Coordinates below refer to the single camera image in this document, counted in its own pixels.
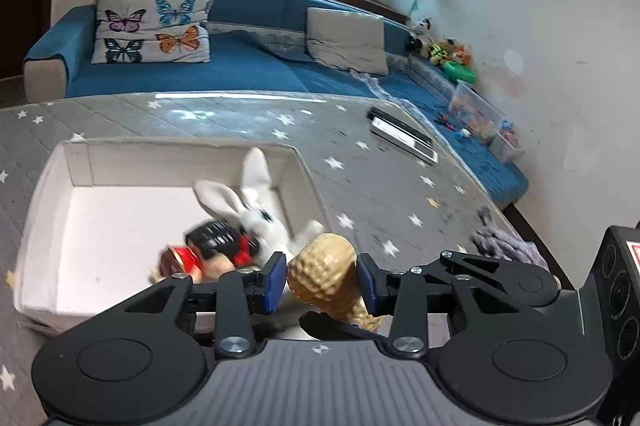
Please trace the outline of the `black-haired boy figurine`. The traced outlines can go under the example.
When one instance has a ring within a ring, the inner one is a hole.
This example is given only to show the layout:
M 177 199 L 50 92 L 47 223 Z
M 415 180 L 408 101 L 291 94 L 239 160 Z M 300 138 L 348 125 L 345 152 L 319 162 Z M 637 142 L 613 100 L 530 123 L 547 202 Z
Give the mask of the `black-haired boy figurine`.
M 181 245 L 167 245 L 151 270 L 154 282 L 175 274 L 194 283 L 217 281 L 223 274 L 255 263 L 260 245 L 254 234 L 225 219 L 208 220 L 186 232 Z

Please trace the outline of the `tan peanut toy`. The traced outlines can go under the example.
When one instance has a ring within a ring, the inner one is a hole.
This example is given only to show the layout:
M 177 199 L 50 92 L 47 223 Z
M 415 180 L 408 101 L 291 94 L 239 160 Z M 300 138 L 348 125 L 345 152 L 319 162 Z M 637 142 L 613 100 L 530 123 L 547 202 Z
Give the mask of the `tan peanut toy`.
M 347 238 L 321 233 L 288 263 L 288 288 L 331 318 L 377 332 L 382 316 L 368 313 L 357 278 L 357 253 Z

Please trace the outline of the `purple knitted cloth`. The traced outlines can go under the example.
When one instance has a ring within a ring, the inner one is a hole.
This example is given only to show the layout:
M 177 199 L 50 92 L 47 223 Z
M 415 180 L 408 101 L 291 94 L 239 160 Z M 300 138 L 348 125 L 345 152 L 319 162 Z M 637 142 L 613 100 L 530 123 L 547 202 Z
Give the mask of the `purple knitted cloth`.
M 497 227 L 489 207 L 481 207 L 477 216 L 482 225 L 471 234 L 471 241 L 481 255 L 549 270 L 547 261 L 533 242 L 525 242 Z

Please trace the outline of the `white plush rabbit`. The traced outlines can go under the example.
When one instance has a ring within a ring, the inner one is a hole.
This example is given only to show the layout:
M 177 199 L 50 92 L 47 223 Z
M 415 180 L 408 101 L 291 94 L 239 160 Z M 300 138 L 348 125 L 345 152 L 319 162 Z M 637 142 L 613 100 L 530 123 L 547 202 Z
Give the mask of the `white plush rabbit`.
M 222 217 L 253 235 L 259 250 L 253 264 L 262 267 L 273 253 L 284 253 L 287 261 L 301 252 L 326 228 L 317 220 L 308 220 L 292 238 L 284 223 L 268 208 L 272 179 L 264 152 L 251 148 L 246 153 L 240 194 L 216 181 L 198 180 L 193 190 L 209 215 Z

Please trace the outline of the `small clear toy box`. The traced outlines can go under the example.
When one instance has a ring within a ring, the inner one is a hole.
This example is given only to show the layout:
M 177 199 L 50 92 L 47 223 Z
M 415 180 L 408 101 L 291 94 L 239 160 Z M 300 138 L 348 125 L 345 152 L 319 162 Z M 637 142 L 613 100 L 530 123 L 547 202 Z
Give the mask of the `small clear toy box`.
M 495 137 L 489 146 L 491 154 L 502 164 L 514 163 L 525 152 L 521 145 L 514 123 L 502 120 Z

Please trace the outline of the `grey cardboard shoebox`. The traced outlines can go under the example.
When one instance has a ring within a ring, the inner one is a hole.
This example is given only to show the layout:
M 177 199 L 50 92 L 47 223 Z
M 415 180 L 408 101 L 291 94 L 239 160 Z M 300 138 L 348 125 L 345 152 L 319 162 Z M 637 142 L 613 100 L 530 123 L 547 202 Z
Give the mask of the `grey cardboard shoebox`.
M 198 180 L 242 186 L 252 142 L 62 141 L 32 194 L 14 271 L 17 312 L 64 332 L 147 288 L 160 252 L 208 219 Z

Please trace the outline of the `black remote control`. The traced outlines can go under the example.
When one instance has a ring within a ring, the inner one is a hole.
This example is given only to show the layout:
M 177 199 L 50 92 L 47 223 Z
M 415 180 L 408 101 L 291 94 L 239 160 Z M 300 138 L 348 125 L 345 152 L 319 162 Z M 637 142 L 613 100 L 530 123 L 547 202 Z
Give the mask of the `black remote control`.
M 397 138 L 404 136 L 413 139 L 415 142 L 420 142 L 424 146 L 433 146 L 433 140 L 427 137 L 426 134 L 375 106 L 369 108 L 367 119 L 372 122 L 373 126 L 385 131 L 386 134 L 392 134 Z

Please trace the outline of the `white remote control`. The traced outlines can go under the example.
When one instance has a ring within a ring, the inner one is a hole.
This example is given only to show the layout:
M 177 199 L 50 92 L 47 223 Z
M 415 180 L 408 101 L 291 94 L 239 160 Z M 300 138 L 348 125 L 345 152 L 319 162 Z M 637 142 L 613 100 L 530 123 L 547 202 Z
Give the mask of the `white remote control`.
M 395 146 L 398 146 L 398 148 L 414 155 L 416 158 L 426 160 L 431 164 L 438 163 L 438 154 L 430 144 L 413 137 L 412 134 L 409 134 L 407 131 L 386 122 L 386 120 L 382 120 L 382 118 L 379 117 L 373 117 L 370 129 L 374 134 L 377 134 L 388 142 L 392 142 Z

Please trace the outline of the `clear plastic toy bin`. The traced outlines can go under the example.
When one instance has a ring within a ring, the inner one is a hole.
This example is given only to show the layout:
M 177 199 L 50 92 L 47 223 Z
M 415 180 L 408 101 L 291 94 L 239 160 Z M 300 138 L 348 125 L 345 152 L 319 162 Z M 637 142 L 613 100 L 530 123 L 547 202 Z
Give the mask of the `clear plastic toy bin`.
M 448 105 L 452 118 L 462 123 L 474 136 L 491 142 L 504 119 L 503 114 L 477 94 L 466 82 L 458 82 Z

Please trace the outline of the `plush toys pile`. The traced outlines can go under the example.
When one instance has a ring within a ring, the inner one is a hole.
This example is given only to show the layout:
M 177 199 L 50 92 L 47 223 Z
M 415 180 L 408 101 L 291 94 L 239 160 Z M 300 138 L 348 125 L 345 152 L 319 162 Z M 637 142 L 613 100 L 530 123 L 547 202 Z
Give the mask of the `plush toys pile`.
M 457 39 L 445 38 L 440 42 L 431 42 L 427 46 L 427 57 L 431 64 L 439 66 L 445 62 L 454 62 L 468 66 L 473 61 L 472 53 Z

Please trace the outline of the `panda plush toy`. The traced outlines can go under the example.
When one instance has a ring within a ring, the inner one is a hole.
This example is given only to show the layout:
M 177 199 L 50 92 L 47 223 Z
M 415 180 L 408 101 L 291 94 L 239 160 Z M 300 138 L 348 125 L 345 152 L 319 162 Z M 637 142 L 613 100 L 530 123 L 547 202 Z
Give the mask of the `panda plush toy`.
M 407 52 L 421 52 L 433 42 L 432 22 L 429 18 L 422 18 L 410 27 L 410 34 L 405 44 L 405 50 Z

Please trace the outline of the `beige cushion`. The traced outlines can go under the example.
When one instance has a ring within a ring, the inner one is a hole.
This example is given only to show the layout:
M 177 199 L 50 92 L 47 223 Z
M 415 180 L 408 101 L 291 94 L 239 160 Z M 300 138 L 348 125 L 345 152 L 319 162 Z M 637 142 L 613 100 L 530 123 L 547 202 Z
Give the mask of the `beige cushion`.
M 330 68 L 388 74 L 382 16 L 308 8 L 306 48 L 314 60 Z

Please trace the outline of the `blue sofa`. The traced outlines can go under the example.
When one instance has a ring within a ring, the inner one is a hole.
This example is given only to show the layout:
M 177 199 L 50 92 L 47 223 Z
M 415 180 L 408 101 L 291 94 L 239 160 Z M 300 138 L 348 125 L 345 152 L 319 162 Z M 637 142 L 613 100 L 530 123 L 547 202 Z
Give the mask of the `blue sofa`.
M 209 61 L 92 64 L 96 6 L 66 13 L 29 50 L 24 62 L 29 102 L 154 91 L 265 90 L 376 97 L 362 80 L 316 62 L 306 51 L 309 8 L 357 12 L 329 0 L 214 0 L 207 20 Z M 408 28 L 384 20 L 390 96 L 410 101 L 428 120 L 444 114 L 456 87 L 420 56 L 406 53 Z M 516 202 L 528 180 L 501 164 L 480 138 L 440 128 L 498 206 Z

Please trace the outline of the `butterfly print pillow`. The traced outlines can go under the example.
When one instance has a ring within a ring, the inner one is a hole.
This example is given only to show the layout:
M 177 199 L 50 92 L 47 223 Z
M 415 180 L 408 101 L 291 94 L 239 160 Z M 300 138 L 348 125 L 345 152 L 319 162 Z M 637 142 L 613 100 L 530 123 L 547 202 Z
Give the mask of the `butterfly print pillow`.
M 96 0 L 94 64 L 207 63 L 214 0 Z

